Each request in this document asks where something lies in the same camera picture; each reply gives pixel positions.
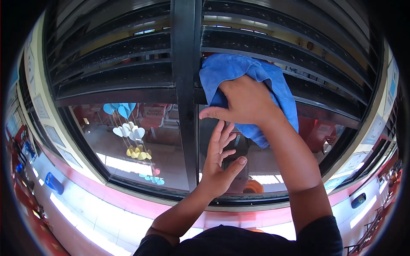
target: glass window pane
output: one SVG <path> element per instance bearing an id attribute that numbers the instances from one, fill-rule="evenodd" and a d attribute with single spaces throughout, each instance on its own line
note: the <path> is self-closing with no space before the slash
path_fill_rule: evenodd
<path id="1" fill-rule="evenodd" d="M 84 136 L 113 175 L 189 190 L 176 104 L 72 106 Z"/>
<path id="2" fill-rule="evenodd" d="M 320 163 L 332 149 L 344 127 L 335 123 L 305 117 L 299 117 L 298 119 L 299 135 Z M 211 118 L 199 120 L 200 177 L 207 155 L 209 139 L 217 123 L 218 120 Z M 231 141 L 224 150 L 235 149 L 236 153 L 224 159 L 222 168 L 226 169 L 239 156 L 246 156 L 248 162 L 233 181 L 227 194 L 286 191 L 272 149 L 269 147 L 266 149 L 260 148 L 251 139 L 245 138 L 236 128 L 232 132 L 236 133 L 236 139 Z"/>

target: left hand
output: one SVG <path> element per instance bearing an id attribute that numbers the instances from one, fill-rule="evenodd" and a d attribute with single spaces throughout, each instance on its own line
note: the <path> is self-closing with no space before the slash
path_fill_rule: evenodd
<path id="1" fill-rule="evenodd" d="M 236 138 L 236 134 L 230 134 L 235 124 L 230 123 L 225 129 L 223 128 L 224 124 L 225 122 L 220 120 L 211 135 L 202 179 L 198 184 L 198 188 L 204 190 L 204 193 L 210 196 L 211 199 L 221 196 L 228 190 L 234 178 L 248 161 L 246 157 L 241 156 L 229 165 L 226 170 L 221 168 L 223 159 L 236 152 L 236 150 L 223 151 L 223 148 Z"/>

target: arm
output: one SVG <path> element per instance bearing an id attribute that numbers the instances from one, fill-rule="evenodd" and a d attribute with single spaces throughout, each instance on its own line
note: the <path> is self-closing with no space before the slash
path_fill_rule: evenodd
<path id="1" fill-rule="evenodd" d="M 229 109 L 209 107 L 199 118 L 255 124 L 262 130 L 288 189 L 296 233 L 312 221 L 332 215 L 315 157 L 272 101 L 267 87 L 244 75 L 222 82 L 219 88 L 228 99 Z"/>
<path id="2" fill-rule="evenodd" d="M 191 194 L 156 217 L 146 236 L 158 234 L 173 246 L 179 244 L 179 238 L 194 224 L 208 204 L 225 193 L 236 175 L 244 168 L 246 158 L 242 156 L 226 170 L 221 168 L 222 160 L 235 153 L 235 150 L 223 151 L 223 148 L 236 137 L 235 134 L 230 134 L 234 124 L 224 129 L 224 123 L 219 121 L 212 133 L 201 182 Z"/>

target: blue cloth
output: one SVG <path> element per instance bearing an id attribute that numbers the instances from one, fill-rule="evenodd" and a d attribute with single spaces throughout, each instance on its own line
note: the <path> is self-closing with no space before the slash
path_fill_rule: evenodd
<path id="1" fill-rule="evenodd" d="M 273 102 L 282 109 L 289 123 L 298 132 L 296 103 L 283 77 L 282 69 L 258 59 L 226 53 L 217 53 L 207 57 L 202 63 L 199 77 L 208 105 L 228 108 L 228 100 L 218 86 L 223 81 L 233 80 L 244 74 L 258 82 L 265 83 L 270 89 Z M 268 140 L 258 126 L 235 123 L 235 127 L 261 148 L 269 146 Z"/>

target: right hand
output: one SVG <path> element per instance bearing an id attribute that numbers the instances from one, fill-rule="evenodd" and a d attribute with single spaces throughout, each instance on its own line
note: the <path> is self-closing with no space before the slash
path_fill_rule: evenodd
<path id="1" fill-rule="evenodd" d="M 228 99 L 228 109 L 210 106 L 199 113 L 199 119 L 217 118 L 239 124 L 260 126 L 272 111 L 280 110 L 273 102 L 263 82 L 247 75 L 220 83 L 219 88 Z"/>

